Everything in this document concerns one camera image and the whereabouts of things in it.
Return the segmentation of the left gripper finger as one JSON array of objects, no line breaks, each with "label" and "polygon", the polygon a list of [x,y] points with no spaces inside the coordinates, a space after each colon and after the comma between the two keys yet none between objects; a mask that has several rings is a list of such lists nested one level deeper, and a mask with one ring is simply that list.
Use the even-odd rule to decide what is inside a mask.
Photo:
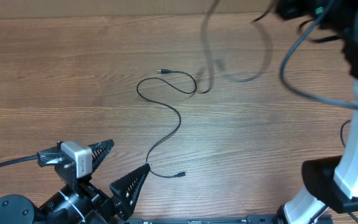
[{"label": "left gripper finger", "polygon": [[89,145],[92,152],[92,172],[96,171],[113,147],[114,141],[112,139]]},{"label": "left gripper finger", "polygon": [[150,165],[144,164],[110,184],[116,215],[121,220],[129,219],[134,213],[140,191],[149,172]]}]

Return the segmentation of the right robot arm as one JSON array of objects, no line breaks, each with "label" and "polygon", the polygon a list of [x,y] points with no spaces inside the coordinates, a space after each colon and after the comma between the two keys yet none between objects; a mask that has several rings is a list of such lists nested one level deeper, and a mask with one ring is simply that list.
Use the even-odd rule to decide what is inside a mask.
[{"label": "right robot arm", "polygon": [[[350,109],[352,118],[340,128],[344,152],[340,156],[308,160],[302,164],[303,187],[277,212],[277,223],[331,223],[326,210],[354,216],[358,212],[358,1],[278,1],[276,13],[284,20],[309,16],[308,28],[284,57],[279,77],[283,86],[304,98]],[[331,30],[343,42],[342,53],[353,77],[354,100],[339,101],[314,95],[291,85],[285,69],[295,50],[315,28]]]}]

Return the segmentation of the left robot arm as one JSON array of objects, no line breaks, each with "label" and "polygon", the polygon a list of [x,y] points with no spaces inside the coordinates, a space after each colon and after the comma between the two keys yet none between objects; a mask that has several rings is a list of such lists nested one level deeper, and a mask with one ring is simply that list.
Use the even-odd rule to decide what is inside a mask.
[{"label": "left robot arm", "polygon": [[150,166],[144,164],[112,182],[113,196],[109,197],[90,180],[113,146],[111,139],[90,145],[60,141],[39,151],[38,165],[54,166],[64,187],[40,207],[23,195],[1,197],[0,223],[113,223],[115,217],[129,219]]}]

